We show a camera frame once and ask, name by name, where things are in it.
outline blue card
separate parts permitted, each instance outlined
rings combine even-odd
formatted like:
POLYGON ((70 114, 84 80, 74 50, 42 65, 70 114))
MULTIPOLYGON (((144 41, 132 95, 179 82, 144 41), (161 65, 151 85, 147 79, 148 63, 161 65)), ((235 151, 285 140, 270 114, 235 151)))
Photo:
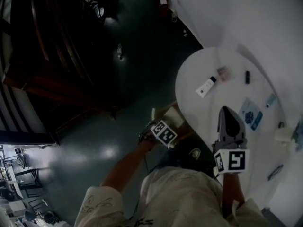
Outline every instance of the blue card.
POLYGON ((239 116, 254 131, 259 125, 263 117, 263 113, 257 105, 247 98, 239 111, 239 116))

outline small bottle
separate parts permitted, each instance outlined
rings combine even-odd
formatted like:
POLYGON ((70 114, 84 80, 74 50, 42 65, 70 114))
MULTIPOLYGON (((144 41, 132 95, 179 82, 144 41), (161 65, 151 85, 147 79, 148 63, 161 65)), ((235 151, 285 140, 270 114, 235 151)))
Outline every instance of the small bottle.
POLYGON ((217 80, 215 77, 210 77, 210 79, 208 79, 201 87, 196 90, 196 93, 204 98, 216 81, 217 80))
POLYGON ((118 54, 118 58, 121 60, 122 59, 122 44, 121 43, 118 44, 117 54, 118 54))
POLYGON ((274 103, 275 100, 276 100, 276 97, 274 94, 272 94, 270 96, 270 98, 268 99, 268 101, 266 102, 266 108, 269 108, 274 103))
POLYGON ((177 22, 177 13, 176 13, 176 11, 172 11, 172 13, 171 13, 171 21, 173 23, 177 22))

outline sticker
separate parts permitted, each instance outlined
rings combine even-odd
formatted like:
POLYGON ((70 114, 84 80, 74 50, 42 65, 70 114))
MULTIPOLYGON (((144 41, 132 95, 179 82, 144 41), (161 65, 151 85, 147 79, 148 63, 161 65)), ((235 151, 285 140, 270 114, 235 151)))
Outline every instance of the sticker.
POLYGON ((167 0, 160 0, 160 4, 161 5, 167 4, 167 0))
POLYGON ((230 151, 228 170, 245 170, 245 151, 230 151))
POLYGON ((170 144, 178 135, 161 120, 156 126, 151 128, 153 135, 165 146, 170 144))
POLYGON ((254 131, 258 127, 263 113, 250 99, 246 99, 240 111, 240 118, 254 131))
POLYGON ((218 171, 219 172, 224 171, 223 161, 220 154, 216 155, 216 163, 217 163, 218 171))

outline person's hand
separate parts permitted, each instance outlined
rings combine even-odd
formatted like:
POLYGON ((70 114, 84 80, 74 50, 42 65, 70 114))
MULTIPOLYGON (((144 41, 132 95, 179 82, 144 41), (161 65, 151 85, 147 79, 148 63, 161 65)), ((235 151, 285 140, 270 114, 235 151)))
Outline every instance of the person's hand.
POLYGON ((152 134, 151 131, 149 131, 139 144, 139 147, 148 148, 149 150, 152 149, 157 143, 156 137, 152 134))

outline white tube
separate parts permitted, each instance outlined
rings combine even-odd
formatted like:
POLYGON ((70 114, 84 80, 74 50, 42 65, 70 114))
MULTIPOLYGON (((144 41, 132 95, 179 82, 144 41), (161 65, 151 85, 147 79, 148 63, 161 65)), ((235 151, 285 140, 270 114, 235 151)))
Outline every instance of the white tube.
POLYGON ((216 78, 210 77, 210 79, 208 79, 201 87, 196 90, 196 93, 198 93, 202 98, 204 98, 216 81, 216 78))

